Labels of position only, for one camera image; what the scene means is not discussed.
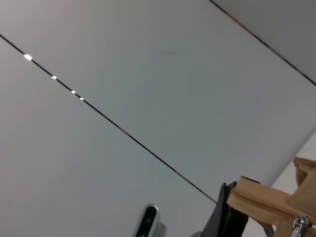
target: white ceiling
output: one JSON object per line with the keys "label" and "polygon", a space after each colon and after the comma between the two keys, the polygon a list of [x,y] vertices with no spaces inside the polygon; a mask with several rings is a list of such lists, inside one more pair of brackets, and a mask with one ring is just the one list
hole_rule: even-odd
{"label": "white ceiling", "polygon": [[316,4],[312,0],[214,0],[316,81]]}
{"label": "white ceiling", "polygon": [[5,37],[214,199],[316,128],[316,87],[208,0],[1,4]]}
{"label": "white ceiling", "polygon": [[167,237],[214,203],[0,40],[0,236],[131,236],[155,203]]}

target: metal clamp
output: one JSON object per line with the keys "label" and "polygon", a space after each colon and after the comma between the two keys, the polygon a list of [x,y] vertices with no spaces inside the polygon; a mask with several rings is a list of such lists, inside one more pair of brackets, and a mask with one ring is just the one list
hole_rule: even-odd
{"label": "metal clamp", "polygon": [[309,222],[306,216],[298,216],[294,220],[293,233],[291,237],[302,237],[305,229],[309,226]]}

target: led light strip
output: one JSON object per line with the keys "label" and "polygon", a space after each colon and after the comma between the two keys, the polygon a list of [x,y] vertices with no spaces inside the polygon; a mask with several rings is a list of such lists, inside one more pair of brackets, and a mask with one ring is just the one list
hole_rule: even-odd
{"label": "led light strip", "polygon": [[29,54],[24,53],[22,50],[20,50],[17,46],[15,46],[11,41],[9,41],[6,37],[0,34],[0,37],[5,40],[8,44],[10,44],[12,47],[14,47],[16,50],[18,50],[21,54],[24,55],[24,57],[33,62],[36,66],[38,66],[40,69],[42,69],[44,72],[46,72],[48,75],[51,76],[54,80],[59,82],[63,87],[65,87],[67,90],[69,90],[71,93],[73,93],[75,96],[77,96],[80,100],[85,102],[88,106],[90,106],[93,110],[95,110],[98,114],[100,114],[102,117],[104,117],[107,121],[109,121],[111,124],[113,124],[115,127],[117,127],[119,130],[121,130],[123,133],[125,133],[127,136],[129,136],[132,140],[134,140],[138,145],[140,145],[142,148],[144,148],[146,151],[148,151],[150,154],[152,154],[154,157],[156,157],[158,160],[160,160],[163,164],[165,164],[168,168],[170,168],[172,171],[174,171],[177,175],[179,175],[181,178],[183,178],[185,181],[187,181],[189,184],[191,184],[194,188],[196,188],[199,192],[201,192],[203,195],[205,195],[207,198],[209,198],[212,202],[216,203],[216,201],[211,198],[209,195],[207,195],[204,191],[202,191],[199,187],[197,187],[195,184],[193,184],[190,180],[188,180],[186,177],[184,177],[181,173],[179,173],[176,169],[171,167],[169,164],[167,164],[163,159],[158,157],[155,153],[153,153],[151,150],[149,150],[147,147],[145,147],[142,143],[140,143],[138,140],[136,140],[132,135],[130,135],[128,132],[126,132],[124,129],[122,129],[120,126],[118,126],[115,122],[113,122],[110,118],[105,116],[101,111],[99,111],[97,108],[95,108],[93,105],[91,105],[89,102],[87,102],[83,97],[79,96],[74,90],[70,89],[68,86],[66,86],[61,80],[57,78],[57,76],[54,76],[52,73],[50,73],[48,70],[46,70],[44,67],[42,67],[39,63],[37,63]]}

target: light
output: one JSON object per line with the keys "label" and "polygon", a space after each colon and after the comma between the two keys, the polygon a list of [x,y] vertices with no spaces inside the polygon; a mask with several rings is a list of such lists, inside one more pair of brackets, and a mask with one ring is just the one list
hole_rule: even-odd
{"label": "light", "polygon": [[27,60],[29,60],[29,61],[32,60],[32,57],[31,57],[30,55],[28,55],[28,54],[24,54],[24,57],[25,57]]}

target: black line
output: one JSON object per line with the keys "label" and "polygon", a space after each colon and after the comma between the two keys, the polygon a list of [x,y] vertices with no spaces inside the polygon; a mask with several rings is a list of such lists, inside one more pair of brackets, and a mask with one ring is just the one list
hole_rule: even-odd
{"label": "black line", "polygon": [[[20,50],[17,46],[15,46],[12,42],[10,42],[7,38],[5,38],[3,35],[0,34],[0,37],[4,39],[7,43],[9,43],[11,46],[13,46],[16,50],[18,50],[20,53],[25,55],[25,53]],[[42,67],[38,62],[36,62],[34,59],[31,60],[36,66],[38,66],[40,69],[42,69],[44,72],[46,72],[51,77],[53,76],[52,73],[50,73],[48,70],[46,70],[44,67]],[[65,85],[60,79],[55,79],[57,82],[59,82],[63,87],[65,87],[67,90],[72,91],[70,87]],[[75,93],[75,96],[78,98],[81,98],[77,93]],[[124,129],[122,129],[120,126],[118,126],[113,120],[111,120],[109,117],[107,117],[105,114],[103,114],[101,111],[99,111],[96,107],[91,105],[89,102],[87,102],[85,99],[83,100],[88,106],[90,106],[94,111],[96,111],[98,114],[100,114],[102,117],[104,117],[106,120],[108,120],[111,124],[113,124],[115,127],[117,127],[119,130],[121,130],[123,133],[125,133],[127,136],[129,136],[132,140],[134,140],[138,145],[140,145],[142,148],[144,148],[146,151],[148,151],[150,154],[152,154],[154,157],[156,157],[158,160],[160,160],[163,164],[165,164],[168,168],[173,170],[177,175],[179,175],[181,178],[183,178],[185,181],[187,181],[189,184],[191,184],[194,188],[196,188],[198,191],[200,191],[202,194],[204,194],[207,198],[209,198],[211,201],[216,203],[216,201],[211,198],[209,195],[207,195],[204,191],[202,191],[200,188],[198,188],[195,184],[193,184],[190,180],[188,180],[186,177],[184,177],[180,172],[178,172],[176,169],[171,167],[169,164],[167,164],[163,159],[158,157],[155,153],[153,153],[151,150],[149,150],[147,147],[145,147],[142,143],[140,143],[136,138],[134,138],[132,135],[130,135],[128,132],[126,132]]]}
{"label": "black line", "polygon": [[282,59],[284,62],[286,62],[289,66],[291,66],[294,70],[296,70],[299,74],[301,74],[303,77],[305,77],[309,82],[311,82],[314,86],[316,86],[316,82],[314,82],[310,77],[308,77],[305,73],[303,73],[301,70],[299,70],[297,67],[295,67],[290,61],[285,59],[281,54],[279,54],[276,50],[274,50],[272,47],[270,47],[267,43],[265,43],[262,39],[260,39],[256,34],[254,34],[251,30],[249,30],[247,27],[245,27],[242,23],[240,23],[236,18],[234,18],[231,14],[229,14],[227,11],[225,11],[220,5],[214,2],[214,0],[209,0],[211,3],[213,3],[217,8],[219,8],[223,13],[225,13],[227,16],[229,16],[231,19],[233,19],[237,24],[239,24],[241,27],[243,27],[248,33],[250,33],[252,36],[254,36],[260,43],[262,43],[265,47],[267,47],[269,50],[271,50],[274,54],[276,54],[280,59]]}
{"label": "black line", "polygon": [[13,48],[15,48],[16,50],[18,50],[20,53],[22,53],[23,55],[25,55],[25,53],[20,50],[17,46],[15,46],[14,44],[12,44],[6,37],[4,37],[3,35],[0,34],[0,37],[2,39],[4,39],[8,44],[10,44]]}

